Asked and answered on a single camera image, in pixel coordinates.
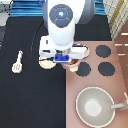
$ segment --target black mat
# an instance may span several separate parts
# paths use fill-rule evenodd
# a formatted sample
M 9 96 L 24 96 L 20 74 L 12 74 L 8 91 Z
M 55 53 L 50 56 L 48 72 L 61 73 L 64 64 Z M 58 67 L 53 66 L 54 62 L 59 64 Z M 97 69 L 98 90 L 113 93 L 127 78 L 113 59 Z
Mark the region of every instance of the black mat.
M 109 62 L 100 63 L 98 70 L 103 76 L 112 76 L 115 73 L 115 67 Z
M 88 76 L 90 71 L 91 71 L 91 68 L 90 68 L 89 64 L 86 62 L 81 62 L 76 74 L 78 76 L 84 77 L 84 76 Z
M 76 25 L 75 41 L 112 41 L 107 16 L 95 15 L 86 25 Z
M 96 54 L 102 58 L 106 58 L 111 54 L 111 49 L 106 45 L 99 45 L 96 48 Z
M 9 18 L 0 56 L 0 128 L 66 128 L 66 72 L 61 65 L 42 69 L 30 58 L 32 38 L 41 18 Z M 37 35 L 33 54 L 44 26 Z M 14 74 L 12 64 L 23 51 L 23 71 Z

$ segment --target pinkish table surface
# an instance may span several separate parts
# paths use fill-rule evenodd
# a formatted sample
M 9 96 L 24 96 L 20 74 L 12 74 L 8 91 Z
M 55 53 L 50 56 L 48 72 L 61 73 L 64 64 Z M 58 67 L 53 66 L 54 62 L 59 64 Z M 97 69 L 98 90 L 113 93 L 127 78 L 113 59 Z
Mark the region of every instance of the pinkish table surface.
M 90 65 L 91 72 L 88 76 L 80 77 L 76 73 L 66 71 L 66 128 L 90 128 L 77 115 L 75 103 L 78 93 L 86 87 L 100 87 L 112 96 L 115 103 L 120 103 L 125 100 L 123 93 L 126 92 L 126 87 L 114 42 L 83 41 L 75 43 L 85 44 L 89 47 L 90 55 L 82 62 L 87 62 Z M 111 55 L 107 58 L 99 57 L 95 52 L 98 45 L 109 46 Z M 114 75 L 110 77 L 102 76 L 98 71 L 98 65 L 101 62 L 112 63 L 115 67 Z M 120 112 L 116 110 L 114 120 L 105 128 L 128 128 L 128 111 Z

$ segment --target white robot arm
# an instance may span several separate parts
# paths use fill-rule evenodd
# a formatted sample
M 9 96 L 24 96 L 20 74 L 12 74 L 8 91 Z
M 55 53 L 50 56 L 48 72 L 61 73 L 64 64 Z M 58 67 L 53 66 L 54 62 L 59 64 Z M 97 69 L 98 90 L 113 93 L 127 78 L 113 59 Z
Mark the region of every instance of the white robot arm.
M 40 57 L 54 57 L 56 63 L 83 59 L 87 48 L 74 45 L 75 24 L 87 24 L 94 16 L 93 0 L 46 0 L 43 19 L 48 36 L 40 41 Z

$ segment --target black round pad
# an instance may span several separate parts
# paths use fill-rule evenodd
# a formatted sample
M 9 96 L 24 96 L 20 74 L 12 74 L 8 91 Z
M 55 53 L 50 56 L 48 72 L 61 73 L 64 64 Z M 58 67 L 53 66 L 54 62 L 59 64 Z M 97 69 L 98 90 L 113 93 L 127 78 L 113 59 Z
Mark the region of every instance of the black round pad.
M 86 62 L 81 62 L 76 74 L 84 77 L 84 76 L 89 75 L 90 71 L 91 71 L 91 68 L 90 68 L 89 64 Z
M 100 57 L 106 58 L 111 54 L 111 49 L 106 45 L 99 45 L 96 48 L 96 54 Z
M 102 62 L 98 66 L 100 74 L 103 76 L 112 76 L 115 73 L 114 66 L 109 62 Z

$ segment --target table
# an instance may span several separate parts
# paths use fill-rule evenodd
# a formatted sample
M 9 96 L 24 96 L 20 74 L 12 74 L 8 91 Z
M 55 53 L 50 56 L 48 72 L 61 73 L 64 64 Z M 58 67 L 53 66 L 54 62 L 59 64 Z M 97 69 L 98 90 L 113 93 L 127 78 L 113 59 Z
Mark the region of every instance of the table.
M 66 71 L 61 65 L 42 69 L 31 58 L 31 43 L 42 17 L 9 18 L 0 50 L 0 128 L 65 128 Z M 38 46 L 47 30 L 42 25 L 33 45 Z M 18 51 L 23 51 L 23 70 L 12 72 Z
M 66 128 L 90 128 L 84 124 L 78 117 L 75 110 L 75 101 L 78 93 L 90 86 L 100 87 L 106 90 L 114 99 L 115 103 L 125 100 L 124 92 L 126 87 L 122 76 L 122 71 L 117 56 L 115 42 L 112 41 L 83 41 L 75 42 L 84 44 L 90 49 L 90 55 L 82 60 L 87 62 L 91 67 L 88 76 L 80 77 L 76 73 L 66 71 Z M 111 55 L 107 58 L 97 56 L 95 50 L 99 45 L 107 45 L 111 49 Z M 115 67 L 115 73 L 106 77 L 99 73 L 98 65 L 101 62 L 111 62 Z M 128 111 L 117 111 L 114 120 L 106 128 L 128 128 Z

